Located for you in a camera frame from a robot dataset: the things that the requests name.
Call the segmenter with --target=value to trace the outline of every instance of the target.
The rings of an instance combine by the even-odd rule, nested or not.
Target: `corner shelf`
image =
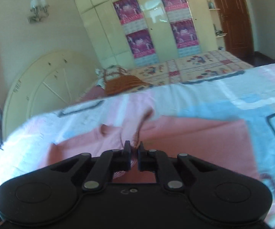
[[[222,35],[216,36],[216,38],[222,38],[222,37],[225,37],[226,35],[227,35],[227,33],[224,33]]]

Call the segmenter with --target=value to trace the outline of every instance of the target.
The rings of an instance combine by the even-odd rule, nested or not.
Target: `white lamp shade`
[[[30,1],[30,8],[35,8],[35,7],[38,7],[40,5],[40,2],[39,0],[31,0]]]
[[[42,7],[48,6],[48,3],[46,0],[40,0],[40,3]]]

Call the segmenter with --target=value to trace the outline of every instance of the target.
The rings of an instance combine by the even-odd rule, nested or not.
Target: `brown door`
[[[220,8],[220,20],[226,50],[237,57],[254,54],[250,17],[245,0],[215,0]]]

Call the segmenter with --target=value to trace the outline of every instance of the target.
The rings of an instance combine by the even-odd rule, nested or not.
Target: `curved headboard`
[[[73,51],[40,57],[11,86],[4,106],[3,140],[30,117],[76,101],[96,81],[96,67]]]

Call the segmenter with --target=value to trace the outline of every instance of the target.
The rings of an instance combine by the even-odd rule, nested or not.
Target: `dark floor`
[[[271,59],[260,52],[255,52],[255,55],[253,56],[241,57],[240,59],[251,64],[254,67],[275,63],[274,59]]]

